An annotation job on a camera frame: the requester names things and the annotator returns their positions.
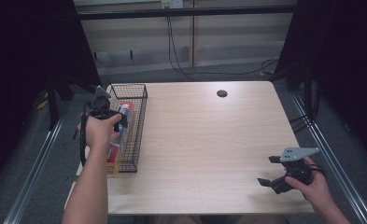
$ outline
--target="wall outlet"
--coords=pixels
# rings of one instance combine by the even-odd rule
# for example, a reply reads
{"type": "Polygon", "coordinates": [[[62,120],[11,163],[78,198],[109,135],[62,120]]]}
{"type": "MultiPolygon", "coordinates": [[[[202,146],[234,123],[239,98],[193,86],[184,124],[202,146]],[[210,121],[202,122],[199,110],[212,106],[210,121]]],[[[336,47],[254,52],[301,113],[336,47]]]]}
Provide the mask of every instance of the wall outlet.
{"type": "Polygon", "coordinates": [[[162,0],[161,8],[172,8],[172,0],[162,0]]]}
{"type": "Polygon", "coordinates": [[[183,8],[183,0],[172,0],[172,8],[183,8]]]}

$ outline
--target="table surface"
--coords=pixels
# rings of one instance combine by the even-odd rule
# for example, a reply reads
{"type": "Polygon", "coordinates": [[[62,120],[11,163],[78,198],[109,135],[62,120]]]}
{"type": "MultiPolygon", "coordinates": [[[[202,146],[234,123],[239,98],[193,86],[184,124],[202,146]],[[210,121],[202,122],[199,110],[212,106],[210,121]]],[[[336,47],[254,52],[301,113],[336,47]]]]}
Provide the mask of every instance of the table surface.
{"type": "Polygon", "coordinates": [[[298,146],[272,83],[146,86],[138,172],[108,179],[109,214],[313,212],[300,191],[276,195],[257,180],[282,176],[268,157],[298,146]]]}

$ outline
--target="human arm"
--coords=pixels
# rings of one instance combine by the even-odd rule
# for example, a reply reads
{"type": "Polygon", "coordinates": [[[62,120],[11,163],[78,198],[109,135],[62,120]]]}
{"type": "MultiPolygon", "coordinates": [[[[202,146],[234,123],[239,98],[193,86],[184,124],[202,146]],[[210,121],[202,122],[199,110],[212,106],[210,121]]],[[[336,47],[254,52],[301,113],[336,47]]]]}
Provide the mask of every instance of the human arm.
{"type": "MultiPolygon", "coordinates": [[[[304,160],[307,164],[314,164],[308,157],[304,158],[304,160]]],[[[305,196],[305,199],[311,203],[314,211],[319,214],[326,223],[350,223],[334,202],[325,176],[322,173],[313,171],[312,183],[308,186],[290,176],[287,176],[285,181],[305,196]]]]}
{"type": "Polygon", "coordinates": [[[113,125],[120,120],[120,114],[104,120],[88,117],[90,154],[70,195],[63,223],[107,223],[106,156],[113,125]]]}

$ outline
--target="black hole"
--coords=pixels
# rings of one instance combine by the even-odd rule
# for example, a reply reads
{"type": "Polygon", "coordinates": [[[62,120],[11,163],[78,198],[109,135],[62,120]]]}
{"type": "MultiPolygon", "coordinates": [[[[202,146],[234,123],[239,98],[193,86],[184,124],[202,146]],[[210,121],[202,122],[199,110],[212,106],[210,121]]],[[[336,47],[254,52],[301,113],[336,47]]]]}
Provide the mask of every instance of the black hole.
{"type": "Polygon", "coordinates": [[[217,95],[219,97],[226,97],[228,95],[228,93],[224,90],[220,90],[220,91],[217,92],[217,95]]]}

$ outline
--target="black wire basket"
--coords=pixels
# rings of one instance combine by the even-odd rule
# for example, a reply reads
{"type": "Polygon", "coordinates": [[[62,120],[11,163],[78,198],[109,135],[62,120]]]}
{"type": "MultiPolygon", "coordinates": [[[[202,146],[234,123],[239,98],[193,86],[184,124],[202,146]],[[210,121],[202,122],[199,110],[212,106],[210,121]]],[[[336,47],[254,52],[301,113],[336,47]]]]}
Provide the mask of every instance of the black wire basket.
{"type": "Polygon", "coordinates": [[[146,85],[111,84],[108,91],[111,95],[110,109],[118,111],[121,104],[132,103],[133,108],[130,112],[127,139],[120,143],[122,151],[120,152],[119,172],[136,173],[148,100],[146,85]]]}

